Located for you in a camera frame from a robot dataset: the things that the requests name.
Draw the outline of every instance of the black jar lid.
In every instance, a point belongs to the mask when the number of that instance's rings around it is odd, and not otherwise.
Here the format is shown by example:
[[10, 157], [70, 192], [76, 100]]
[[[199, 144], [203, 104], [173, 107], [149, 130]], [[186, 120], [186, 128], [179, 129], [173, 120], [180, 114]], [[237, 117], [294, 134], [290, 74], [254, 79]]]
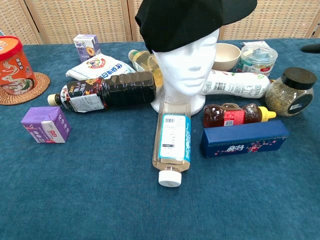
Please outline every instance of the black jar lid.
[[307, 90], [312, 88], [317, 80], [317, 77], [312, 72], [304, 68], [290, 67], [284, 71], [281, 80], [290, 88]]

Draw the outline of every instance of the glass jar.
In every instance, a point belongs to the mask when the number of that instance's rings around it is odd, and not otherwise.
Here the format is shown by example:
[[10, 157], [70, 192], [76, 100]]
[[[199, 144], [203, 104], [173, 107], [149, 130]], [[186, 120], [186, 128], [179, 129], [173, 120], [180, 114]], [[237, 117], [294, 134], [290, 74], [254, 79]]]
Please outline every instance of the glass jar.
[[317, 77], [310, 71], [287, 68], [283, 75], [268, 87], [265, 103], [280, 116], [293, 116], [305, 109], [314, 97], [313, 85]]

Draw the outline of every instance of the soy sauce bottle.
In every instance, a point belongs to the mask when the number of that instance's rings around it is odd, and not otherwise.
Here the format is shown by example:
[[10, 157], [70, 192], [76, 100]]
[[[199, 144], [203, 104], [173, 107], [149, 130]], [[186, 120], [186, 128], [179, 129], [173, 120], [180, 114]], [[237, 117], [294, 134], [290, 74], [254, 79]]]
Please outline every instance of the soy sauce bottle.
[[114, 75], [67, 83], [60, 94], [51, 94], [50, 106], [63, 105], [67, 110], [85, 113], [108, 107], [151, 103], [156, 85], [150, 71]]
[[257, 106], [254, 103], [243, 107], [239, 107], [235, 103], [209, 104], [204, 106], [203, 126], [213, 128], [267, 122], [276, 116], [274, 111], [268, 111], [266, 107]]

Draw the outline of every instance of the white rice bag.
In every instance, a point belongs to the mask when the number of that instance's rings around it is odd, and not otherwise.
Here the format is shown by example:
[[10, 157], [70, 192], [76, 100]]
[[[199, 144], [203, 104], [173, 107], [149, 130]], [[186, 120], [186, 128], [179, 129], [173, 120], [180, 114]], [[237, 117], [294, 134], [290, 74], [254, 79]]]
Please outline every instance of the white rice bag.
[[136, 71], [123, 61], [102, 53], [84, 61], [66, 72], [67, 77], [87, 80], [102, 77], [109, 79], [113, 75], [135, 73]]

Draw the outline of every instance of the beige cream bowl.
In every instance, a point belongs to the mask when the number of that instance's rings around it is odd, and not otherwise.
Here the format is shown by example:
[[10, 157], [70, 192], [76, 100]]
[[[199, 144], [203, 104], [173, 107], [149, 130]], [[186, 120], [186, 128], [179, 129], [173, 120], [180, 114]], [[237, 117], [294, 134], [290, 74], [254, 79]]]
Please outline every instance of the beige cream bowl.
[[212, 69], [229, 71], [238, 62], [241, 51], [238, 47], [228, 43], [217, 43], [215, 60]]

